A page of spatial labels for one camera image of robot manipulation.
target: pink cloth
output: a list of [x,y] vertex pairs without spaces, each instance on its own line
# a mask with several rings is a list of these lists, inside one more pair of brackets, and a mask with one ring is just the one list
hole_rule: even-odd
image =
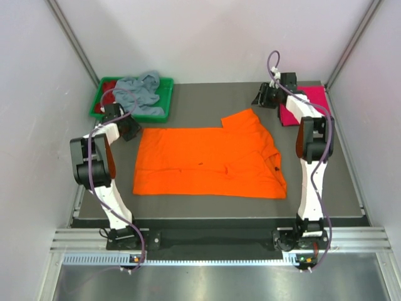
[[[330,109],[327,104],[325,88],[323,86],[316,87],[298,87],[298,90],[302,90],[308,96],[308,99],[311,103],[315,103],[317,105],[321,105],[326,108],[327,111],[330,112]],[[324,114],[323,110],[317,109],[320,113]],[[289,125],[299,125],[298,121],[296,121],[294,115],[290,113],[284,105],[280,105],[280,121],[283,126],[287,127]]]

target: cable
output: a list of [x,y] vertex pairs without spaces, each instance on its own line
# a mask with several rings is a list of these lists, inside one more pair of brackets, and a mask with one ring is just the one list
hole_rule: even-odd
[[323,260],[326,258],[326,255],[327,255],[327,253],[328,253],[328,250],[330,249],[331,237],[332,237],[332,234],[333,234],[333,226],[332,226],[332,224],[331,224],[331,219],[330,219],[330,217],[329,217],[329,215],[328,215],[328,213],[327,213],[327,210],[326,210],[325,205],[323,204],[323,201],[322,201],[322,199],[321,199],[321,196],[320,196],[320,193],[319,193],[319,191],[318,191],[318,188],[317,188],[317,186],[316,186],[316,184],[315,184],[315,181],[313,180],[313,176],[315,175],[315,172],[318,170],[318,168],[320,167],[320,165],[323,163],[323,161],[326,159],[326,157],[327,157],[327,155],[328,155],[328,152],[329,152],[329,149],[330,149],[331,138],[333,137],[333,128],[332,128],[332,124],[331,124],[330,113],[329,113],[329,111],[327,111],[326,108],[322,107],[321,105],[316,105],[316,104],[314,104],[314,103],[305,102],[302,98],[296,96],[293,92],[289,91],[286,87],[284,87],[284,86],[280,83],[280,81],[279,81],[278,79],[275,79],[275,78],[274,78],[274,75],[273,75],[273,73],[272,73],[272,71],[271,71],[271,67],[270,67],[270,59],[271,59],[271,57],[272,57],[274,54],[277,54],[277,56],[278,56],[277,63],[276,63],[276,65],[275,65],[276,68],[277,68],[277,66],[278,66],[278,64],[279,64],[279,62],[280,62],[280,52],[278,52],[278,50],[272,51],[272,52],[270,53],[269,57],[268,57],[268,62],[267,62],[268,73],[269,73],[269,76],[271,77],[271,79],[272,79],[281,89],[283,89],[286,93],[288,93],[288,94],[290,94],[291,96],[293,96],[295,99],[297,99],[297,100],[299,100],[300,102],[303,102],[303,103],[305,103],[305,104],[307,104],[307,105],[310,105],[310,106],[312,106],[312,107],[314,107],[314,108],[319,108],[319,109],[321,109],[322,111],[324,111],[325,117],[326,117],[326,119],[327,119],[327,124],[328,124],[328,140],[327,140],[327,143],[326,143],[326,146],[325,146],[325,150],[323,151],[323,155],[321,156],[321,158],[320,158],[320,160],[319,160],[319,162],[318,162],[318,165],[316,165],[315,169],[313,170],[313,172],[312,172],[312,174],[311,174],[312,186],[313,186],[313,189],[315,190],[316,195],[317,195],[317,197],[318,197],[318,200],[319,200],[319,203],[320,203],[320,207],[321,207],[321,211],[322,211],[323,215],[326,216],[327,223],[328,223],[328,229],[329,229],[329,238],[328,238],[327,247],[326,247],[325,251],[323,252],[323,255],[321,256],[321,258],[320,258],[320,260],[318,261],[318,263],[311,269],[311,270],[314,270],[314,269],[318,268],[318,267],[321,265],[321,263],[323,262]]
[[[102,95],[102,97],[101,97],[101,99],[100,99],[100,105],[101,105],[101,106],[103,106],[103,98],[105,97],[105,95],[106,95],[107,93],[110,93],[110,92],[115,91],[115,90],[122,90],[122,91],[125,91],[125,92],[127,92],[128,94],[130,94],[130,95],[134,98],[134,100],[135,100],[135,105],[133,106],[133,108],[131,109],[131,111],[129,111],[128,113],[126,113],[126,114],[124,114],[124,115],[122,115],[122,116],[119,116],[119,117],[117,117],[117,118],[114,118],[114,119],[112,119],[112,120],[109,120],[108,122],[105,122],[104,124],[101,124],[101,126],[105,126],[105,125],[108,125],[108,124],[110,124],[110,123],[112,123],[112,122],[116,122],[116,121],[118,121],[118,120],[124,119],[125,117],[131,116],[131,114],[133,113],[133,111],[137,108],[138,101],[137,101],[136,96],[135,96],[130,90],[126,90],[126,89],[123,89],[123,88],[113,88],[113,89],[107,90],[107,91]],[[89,132],[89,137],[88,137],[88,158],[92,158],[92,143],[91,143],[91,142],[92,142],[92,136],[93,136],[93,134],[94,134],[97,130],[99,130],[99,129],[100,129],[100,127],[95,127],[93,130],[91,130],[91,131]],[[142,236],[141,232],[139,231],[139,229],[138,229],[131,221],[126,220],[124,217],[122,217],[122,216],[120,216],[118,213],[114,212],[114,210],[113,210],[111,207],[109,207],[109,205],[107,205],[106,203],[104,203],[104,202],[98,197],[98,195],[96,194],[96,191],[95,191],[95,185],[94,185],[94,183],[93,183],[92,160],[88,160],[88,173],[89,173],[89,186],[90,186],[90,189],[91,189],[93,195],[94,195],[94,196],[97,198],[97,200],[100,202],[100,204],[102,204],[102,206],[103,206],[104,208],[106,208],[107,210],[109,210],[109,211],[112,213],[112,215],[114,215],[116,218],[120,219],[120,220],[123,221],[124,223],[128,224],[131,228],[133,228],[134,231],[138,234],[138,236],[139,236],[139,238],[140,238],[140,243],[141,243],[141,257],[140,257],[140,261],[138,262],[138,265],[132,270],[132,271],[134,272],[134,271],[138,270],[138,269],[139,269],[139,266],[145,261],[145,241],[144,241],[144,239],[143,239],[143,236]]]

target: white enclosure wall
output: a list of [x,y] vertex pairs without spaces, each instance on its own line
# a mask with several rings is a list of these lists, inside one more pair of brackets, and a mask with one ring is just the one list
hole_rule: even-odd
[[34,300],[76,193],[68,143],[93,125],[95,87],[43,0],[3,1],[0,28],[0,296]]
[[97,75],[157,69],[177,83],[326,82],[370,0],[58,0]]
[[380,9],[330,90],[370,217],[401,265],[401,2]]

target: orange shirt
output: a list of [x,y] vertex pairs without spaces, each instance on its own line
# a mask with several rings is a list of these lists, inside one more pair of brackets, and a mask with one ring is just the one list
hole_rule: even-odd
[[145,129],[133,193],[285,198],[281,156],[258,116],[249,108],[221,122],[221,128]]

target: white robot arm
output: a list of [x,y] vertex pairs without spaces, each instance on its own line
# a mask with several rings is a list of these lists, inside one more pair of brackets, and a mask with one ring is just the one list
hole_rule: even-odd
[[[105,105],[102,124],[92,131],[91,154],[88,153],[89,135],[70,141],[75,181],[84,185],[92,194],[95,191],[102,202],[102,208],[110,222],[108,237],[113,241],[135,236],[132,227],[125,222],[133,223],[133,216],[125,206],[115,185],[116,170],[110,145],[120,136],[126,141],[134,138],[141,126],[134,119],[123,115],[124,111],[119,104]],[[94,191],[90,185],[90,177],[93,180]]]
[[[305,102],[309,102],[306,95],[296,94],[296,96]],[[323,117],[323,114],[319,113],[314,107],[300,102],[291,95],[287,96],[286,109],[294,115],[298,123],[301,123],[303,117],[311,117],[314,119],[321,119]],[[308,161],[303,158],[300,158],[300,161],[302,167],[302,194],[301,204],[298,209],[298,216],[301,218],[301,220],[307,219],[309,221],[319,221],[323,219],[323,213],[311,181],[312,172],[315,170],[319,161],[311,161],[308,163]],[[313,178],[320,196],[323,192],[323,176],[325,175],[326,166],[327,161],[322,162],[319,166],[319,169],[315,172]],[[302,233],[302,236],[321,236],[322,234],[322,230],[306,231]]]
[[[314,107],[308,105],[308,97],[298,91],[295,73],[275,73],[274,78],[280,80],[282,86],[291,91],[302,101],[293,95],[286,93],[273,80],[263,83],[258,95],[252,102],[265,108],[277,108],[283,104],[299,122],[298,137],[296,140],[296,154],[300,159],[302,167],[302,195],[301,204],[296,217],[295,234],[296,240],[299,238],[322,238],[326,235],[323,226],[323,213],[317,193],[321,196],[323,192],[323,176],[327,166],[328,158],[333,153],[333,137],[328,136],[328,122],[326,118]],[[334,129],[334,119],[330,119],[332,129]],[[330,143],[329,152],[318,170],[313,175],[313,186],[311,176],[322,158],[324,149]]]

